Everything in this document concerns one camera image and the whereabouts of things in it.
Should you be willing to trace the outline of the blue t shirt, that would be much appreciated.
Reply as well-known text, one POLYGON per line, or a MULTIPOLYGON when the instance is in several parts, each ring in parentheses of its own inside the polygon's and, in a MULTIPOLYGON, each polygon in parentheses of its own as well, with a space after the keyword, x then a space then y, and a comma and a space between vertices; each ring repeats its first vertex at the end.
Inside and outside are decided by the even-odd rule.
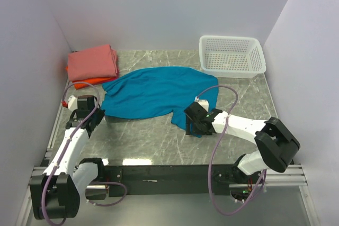
POLYGON ((171 123, 186 128, 185 109, 196 96, 216 107, 217 78, 188 67, 154 67, 135 70, 103 84, 101 108, 121 119, 149 119, 172 113, 171 123))

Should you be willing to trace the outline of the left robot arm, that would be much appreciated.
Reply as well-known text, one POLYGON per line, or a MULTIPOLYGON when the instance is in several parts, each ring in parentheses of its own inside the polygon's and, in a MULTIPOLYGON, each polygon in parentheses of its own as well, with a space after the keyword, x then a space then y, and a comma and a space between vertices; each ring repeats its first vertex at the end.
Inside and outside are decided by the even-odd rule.
POLYGON ((102 180, 104 165, 100 158, 78 161, 84 145, 104 117, 94 95, 71 96, 63 102, 72 112, 66 123, 64 139, 50 165, 29 182, 34 217, 74 218, 81 194, 94 180, 102 180))

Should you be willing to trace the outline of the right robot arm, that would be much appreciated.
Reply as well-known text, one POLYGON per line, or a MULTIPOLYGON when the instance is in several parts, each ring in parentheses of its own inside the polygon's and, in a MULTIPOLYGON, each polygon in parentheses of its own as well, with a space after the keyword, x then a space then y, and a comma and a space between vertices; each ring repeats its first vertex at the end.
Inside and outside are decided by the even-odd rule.
POLYGON ((184 113, 188 135, 224 132, 257 146, 255 152, 240 156, 223 174, 227 183, 245 183, 265 169, 283 173, 300 149, 299 141, 276 117, 264 121, 230 115, 219 109, 208 112, 201 102, 193 102, 184 113))

